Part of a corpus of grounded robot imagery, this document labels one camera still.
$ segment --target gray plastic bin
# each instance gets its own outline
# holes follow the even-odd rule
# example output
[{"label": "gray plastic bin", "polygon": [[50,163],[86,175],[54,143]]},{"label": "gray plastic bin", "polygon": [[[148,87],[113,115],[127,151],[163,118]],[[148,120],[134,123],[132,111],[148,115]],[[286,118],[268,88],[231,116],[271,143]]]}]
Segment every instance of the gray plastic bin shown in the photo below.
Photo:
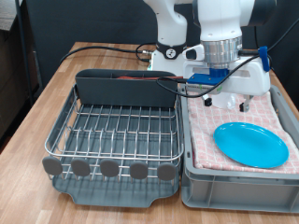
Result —
[{"label": "gray plastic bin", "polygon": [[[281,125],[299,146],[299,123],[283,96],[271,87]],[[189,207],[299,213],[299,175],[196,169],[193,167],[187,100],[181,99],[184,125],[182,201]]]}]

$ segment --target gray tab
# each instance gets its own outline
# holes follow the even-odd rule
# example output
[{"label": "gray tab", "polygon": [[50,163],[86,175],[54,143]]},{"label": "gray tab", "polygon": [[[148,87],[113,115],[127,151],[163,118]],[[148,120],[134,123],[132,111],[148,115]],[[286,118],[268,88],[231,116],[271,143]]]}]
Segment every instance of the gray tab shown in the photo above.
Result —
[{"label": "gray tab", "polygon": [[49,175],[60,175],[63,172],[63,166],[55,157],[46,157],[43,159],[44,169]]},{"label": "gray tab", "polygon": [[71,161],[71,166],[75,175],[87,176],[91,172],[90,164],[83,158],[75,158]]},{"label": "gray tab", "polygon": [[145,179],[148,177],[148,165],[142,161],[135,161],[130,166],[130,176],[134,179]]},{"label": "gray tab", "polygon": [[172,180],[176,177],[176,166],[172,163],[163,163],[159,165],[158,177],[162,180]]},{"label": "gray tab", "polygon": [[112,159],[103,159],[100,163],[102,175],[113,177],[119,174],[119,164]]}]

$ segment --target metal bracket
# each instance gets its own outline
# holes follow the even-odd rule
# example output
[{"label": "metal bracket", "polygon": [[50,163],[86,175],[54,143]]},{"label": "metal bracket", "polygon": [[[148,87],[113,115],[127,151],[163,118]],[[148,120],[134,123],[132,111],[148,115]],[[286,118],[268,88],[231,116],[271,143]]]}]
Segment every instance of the metal bracket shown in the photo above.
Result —
[{"label": "metal bracket", "polygon": [[249,112],[249,109],[250,109],[249,104],[250,104],[250,101],[253,99],[253,97],[254,97],[253,95],[244,95],[245,102],[240,105],[241,112],[244,112],[244,113]]}]

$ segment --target blue gripper part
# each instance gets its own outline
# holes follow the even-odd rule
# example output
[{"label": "blue gripper part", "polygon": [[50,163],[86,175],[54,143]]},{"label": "blue gripper part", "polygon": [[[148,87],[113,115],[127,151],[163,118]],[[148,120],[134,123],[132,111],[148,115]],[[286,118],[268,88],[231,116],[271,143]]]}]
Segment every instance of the blue gripper part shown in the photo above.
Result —
[{"label": "blue gripper part", "polygon": [[260,58],[262,59],[263,70],[265,72],[269,72],[270,71],[270,65],[269,65],[269,62],[268,62],[268,47],[267,46],[260,47],[259,48],[259,54],[260,54]]}]

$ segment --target checkered towel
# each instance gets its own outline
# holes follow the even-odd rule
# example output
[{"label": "checkered towel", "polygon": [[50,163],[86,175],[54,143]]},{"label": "checkered towel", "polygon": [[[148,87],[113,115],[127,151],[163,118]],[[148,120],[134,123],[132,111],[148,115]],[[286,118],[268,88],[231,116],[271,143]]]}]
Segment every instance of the checkered towel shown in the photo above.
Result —
[{"label": "checkered towel", "polygon": [[[271,104],[270,92],[261,97],[254,97],[250,102],[248,113],[238,110],[238,106],[244,101],[243,96],[237,95],[235,108],[228,110],[219,109],[216,106],[203,106],[201,98],[188,99],[194,167],[225,171],[299,174],[298,148],[289,134],[282,129]],[[289,159],[283,165],[273,169],[252,168],[231,160],[219,150],[213,139],[215,130],[228,122],[252,123],[275,133],[287,145],[290,151]]]}]

